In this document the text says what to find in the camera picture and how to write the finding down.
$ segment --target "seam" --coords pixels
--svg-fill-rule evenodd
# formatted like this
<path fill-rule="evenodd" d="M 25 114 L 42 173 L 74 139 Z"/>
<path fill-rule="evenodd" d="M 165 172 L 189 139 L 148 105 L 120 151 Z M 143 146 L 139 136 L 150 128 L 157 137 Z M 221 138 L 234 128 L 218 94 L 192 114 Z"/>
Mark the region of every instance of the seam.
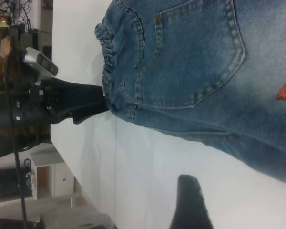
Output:
<path fill-rule="evenodd" d="M 156 105 L 156 104 L 150 105 L 150 104 L 143 103 L 143 101 L 142 101 L 140 86 L 141 86 L 143 74 L 147 70 L 147 67 L 149 67 L 151 64 L 153 64 L 155 62 L 155 60 L 160 55 L 160 51 L 162 49 L 162 45 L 163 45 L 163 33 L 162 33 L 163 18 L 170 18 L 170 17 L 176 16 L 176 15 L 183 15 L 186 13 L 190 13 L 191 11 L 194 11 L 194 10 L 199 9 L 199 8 L 204 8 L 204 7 L 209 6 L 215 2 L 217 2 L 217 0 L 212 0 L 212 1 L 210 1 L 204 5 L 197 7 L 198 3 L 196 1 L 191 1 L 191 2 L 188 2 L 188 3 L 181 5 L 179 7 L 176 7 L 173 9 L 168 9 L 168 10 L 165 10 L 163 12 L 156 14 L 156 16 L 155 16 L 156 44 L 157 44 L 156 50 L 154 52 L 154 56 L 152 58 L 152 61 L 142 68 L 142 70 L 139 73 L 139 76 L 136 80 L 135 99 L 136 99 L 137 103 L 143 104 L 143 105 L 149 106 L 149 107 L 165 108 L 165 109 L 193 108 L 199 102 L 201 102 L 202 100 L 204 100 L 205 98 L 207 98 L 208 96 L 210 96 L 211 94 L 213 94 L 214 92 L 219 90 L 223 85 L 225 85 L 225 83 L 237 71 L 237 69 L 239 68 L 239 66 L 241 65 L 243 60 L 245 59 L 245 47 L 244 47 L 239 29 L 237 26 L 235 10 L 233 7 L 233 5 L 234 5 L 233 0 L 225 0 L 225 8 L 226 8 L 226 16 L 227 16 L 227 24 L 228 24 L 227 26 L 229 28 L 230 35 L 231 35 L 231 38 L 233 40 L 233 46 L 235 47 L 235 54 L 234 54 L 234 57 L 231 58 L 229 64 L 227 65 L 227 67 L 225 68 L 225 70 L 223 71 L 221 76 L 219 77 L 219 80 L 214 82 L 211 86 L 205 88 L 204 92 L 197 95 L 198 100 L 194 99 L 191 101 L 184 101 L 184 102 L 183 101 L 182 102 L 181 101 L 180 102 L 176 102 L 176 101 L 167 102 L 167 101 L 163 101 L 163 100 L 152 99 L 152 103 L 158 103 L 158 105 Z M 231 71 L 230 74 L 228 76 L 226 76 L 225 78 L 223 78 L 223 76 L 225 74 L 227 74 L 228 71 Z"/>
<path fill-rule="evenodd" d="M 128 122 L 133 122 L 134 121 L 134 113 L 135 111 L 137 110 L 137 105 L 136 104 L 133 104 L 131 105 L 130 109 L 129 109 L 129 112 L 128 112 Z"/>
<path fill-rule="evenodd" d="M 141 63 L 143 55 L 144 55 L 144 32 L 143 32 L 143 28 L 142 28 L 142 24 L 140 22 L 140 19 L 138 17 L 138 15 L 136 13 L 134 13 L 130 8 L 126 7 L 124 5 L 124 3 L 122 3 L 120 0 L 114 0 L 117 4 L 117 6 L 120 8 L 120 10 L 122 12 L 127 13 L 128 15 L 131 16 L 131 19 L 133 21 L 134 27 L 137 31 L 137 35 L 138 35 L 138 46 L 139 46 L 139 57 L 138 57 L 138 62 L 135 66 L 135 68 L 138 67 L 138 65 Z"/>

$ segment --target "brown hair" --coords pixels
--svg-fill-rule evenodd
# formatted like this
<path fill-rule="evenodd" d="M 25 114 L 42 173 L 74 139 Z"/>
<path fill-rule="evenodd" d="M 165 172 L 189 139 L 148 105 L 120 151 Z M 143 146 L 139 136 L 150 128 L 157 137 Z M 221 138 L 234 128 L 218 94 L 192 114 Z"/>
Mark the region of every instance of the brown hair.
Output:
<path fill-rule="evenodd" d="M 4 81 L 5 73 L 6 73 L 6 67 L 7 67 L 7 61 L 6 58 L 0 57 L 0 82 Z M 12 61 L 11 62 L 11 67 L 10 67 L 10 81 L 14 81 L 18 68 L 19 68 L 19 63 L 17 61 Z M 50 125 L 42 125 L 40 127 L 40 135 L 41 136 L 50 136 Z M 35 136 L 37 133 L 38 125 L 30 125 L 30 126 L 24 126 L 21 128 L 16 128 L 15 129 L 15 134 L 16 136 Z M 9 129 L 1 129 L 0 133 L 5 135 L 5 136 L 10 136 L 10 131 Z"/>

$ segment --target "black cable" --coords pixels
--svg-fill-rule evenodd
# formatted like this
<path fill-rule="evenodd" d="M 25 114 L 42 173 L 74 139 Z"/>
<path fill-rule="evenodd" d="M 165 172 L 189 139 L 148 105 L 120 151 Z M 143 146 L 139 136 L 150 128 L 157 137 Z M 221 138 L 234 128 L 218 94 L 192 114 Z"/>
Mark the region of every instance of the black cable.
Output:
<path fill-rule="evenodd" d="M 24 13 L 25 13 L 25 16 L 27 17 L 27 22 L 28 22 L 28 32 L 32 32 L 32 26 L 31 26 L 31 23 L 30 23 L 30 19 L 29 19 L 29 17 L 28 17 L 28 14 L 27 14 L 27 12 L 26 12 L 26 10 L 25 10 L 25 8 L 24 7 L 22 7 L 23 8 L 23 11 L 24 11 Z"/>
<path fill-rule="evenodd" d="M 10 118 L 10 134 L 11 134 L 11 140 L 12 140 L 13 150 L 14 150 L 14 155 L 15 155 L 17 178 L 18 178 L 18 184 L 19 184 L 18 186 L 19 186 L 19 192 L 20 192 L 20 198 L 21 198 L 23 228 L 28 229 L 25 199 L 24 199 L 23 190 L 22 190 L 23 182 L 22 182 L 22 178 L 20 176 L 21 167 L 20 167 L 17 141 L 16 141 L 16 137 L 15 137 L 14 119 L 13 119 L 13 114 L 12 114 L 12 109 L 11 109 L 12 108 L 12 105 L 11 105 L 12 101 L 11 101 L 10 88 L 9 88 L 10 66 L 11 66 L 11 54 L 8 55 L 8 59 L 7 59 L 7 69 L 6 69 L 6 75 L 5 75 L 5 92 L 6 92 L 6 97 L 7 97 L 8 113 L 9 113 L 9 118 Z"/>

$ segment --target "pocket stitching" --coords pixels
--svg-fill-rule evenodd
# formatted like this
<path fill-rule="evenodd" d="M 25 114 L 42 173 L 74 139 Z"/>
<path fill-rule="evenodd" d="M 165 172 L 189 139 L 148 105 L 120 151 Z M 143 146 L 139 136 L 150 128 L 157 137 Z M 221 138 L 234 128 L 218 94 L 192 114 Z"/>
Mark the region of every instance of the pocket stitching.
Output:
<path fill-rule="evenodd" d="M 139 17 L 137 16 L 137 14 L 134 13 L 131 9 L 127 8 L 124 5 L 124 3 L 122 3 L 120 0 L 114 0 L 114 1 L 116 2 L 117 6 L 120 8 L 120 10 L 122 10 L 122 12 L 125 12 L 131 16 L 131 19 L 133 21 L 133 25 L 137 31 L 138 40 L 139 40 L 139 51 L 138 51 L 139 57 L 138 57 L 138 62 L 135 66 L 135 68 L 137 68 L 143 59 L 144 49 L 145 49 L 144 33 L 143 33 L 142 24 L 140 22 Z"/>
<path fill-rule="evenodd" d="M 202 100 L 204 100 L 205 98 L 207 98 L 208 96 L 210 96 L 211 94 L 213 94 L 214 92 L 219 90 L 222 86 L 224 86 L 225 83 L 237 71 L 237 69 L 239 68 L 239 66 L 241 65 L 243 60 L 245 59 L 245 47 L 244 47 L 244 44 L 243 44 L 243 41 L 242 41 L 242 38 L 241 38 L 241 35 L 240 35 L 240 32 L 239 32 L 239 29 L 238 29 L 233 0 L 225 0 L 225 8 L 226 8 L 226 14 L 227 14 L 227 23 L 228 23 L 228 28 L 229 28 L 229 31 L 230 31 L 231 38 L 233 40 L 233 45 L 235 47 L 235 55 L 231 59 L 230 63 L 227 65 L 225 70 L 223 71 L 222 75 L 219 77 L 219 80 L 214 82 L 211 86 L 205 88 L 204 92 L 200 93 L 197 96 L 198 99 L 189 100 L 189 101 L 180 101 L 180 102 L 175 101 L 174 102 L 175 106 L 167 106 L 165 104 L 171 104 L 172 102 L 167 102 L 167 101 L 163 101 L 163 100 L 153 100 L 153 102 L 164 104 L 162 106 L 151 105 L 151 104 L 144 104 L 143 101 L 142 101 L 140 85 L 141 85 L 141 80 L 142 80 L 143 74 L 145 73 L 147 68 L 157 60 L 157 58 L 158 58 L 158 56 L 160 54 L 160 51 L 162 49 L 162 43 L 163 43 L 163 33 L 162 33 L 162 31 L 163 31 L 162 30 L 162 28 L 163 28 L 163 24 L 162 24 L 163 16 L 165 16 L 166 18 L 170 18 L 170 17 L 176 16 L 176 15 L 183 15 L 185 13 L 192 12 L 192 11 L 194 11 L 196 9 L 207 7 L 207 6 L 209 6 L 209 5 L 211 5 L 211 4 L 215 3 L 215 2 L 217 2 L 217 0 L 212 0 L 212 1 L 208 2 L 207 4 L 203 4 L 203 5 L 200 5 L 200 6 L 195 6 L 195 4 L 197 2 L 196 1 L 190 1 L 188 3 L 185 3 L 185 4 L 181 5 L 181 6 L 178 6 L 177 8 L 168 9 L 168 10 L 165 10 L 165 11 L 162 11 L 162 12 L 156 14 L 156 16 L 155 16 L 156 49 L 155 49 L 155 52 L 154 52 L 154 55 L 152 57 L 151 62 L 149 64 L 146 64 L 142 68 L 142 70 L 140 71 L 140 73 L 138 75 L 138 78 L 136 80 L 135 99 L 136 99 L 137 103 L 145 105 L 145 106 L 150 106 L 150 107 L 169 108 L 169 109 L 194 107 L 199 102 L 201 102 Z M 190 9 L 188 11 L 181 11 L 181 9 L 183 9 L 183 8 L 190 8 Z"/>

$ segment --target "ruffled waistband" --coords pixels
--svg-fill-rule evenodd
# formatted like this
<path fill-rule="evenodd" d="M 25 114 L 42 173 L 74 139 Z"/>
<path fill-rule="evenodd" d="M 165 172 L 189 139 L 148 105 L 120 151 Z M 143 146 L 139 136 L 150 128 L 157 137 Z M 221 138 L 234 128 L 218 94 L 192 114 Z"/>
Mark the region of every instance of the ruffled waistband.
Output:
<path fill-rule="evenodd" d="M 103 23 L 96 26 L 95 35 L 102 46 L 103 57 L 105 60 L 102 82 L 103 85 L 106 86 L 109 82 L 110 74 L 115 69 L 114 56 L 116 53 L 114 52 L 112 45 L 114 36 L 109 33 L 107 27 Z"/>

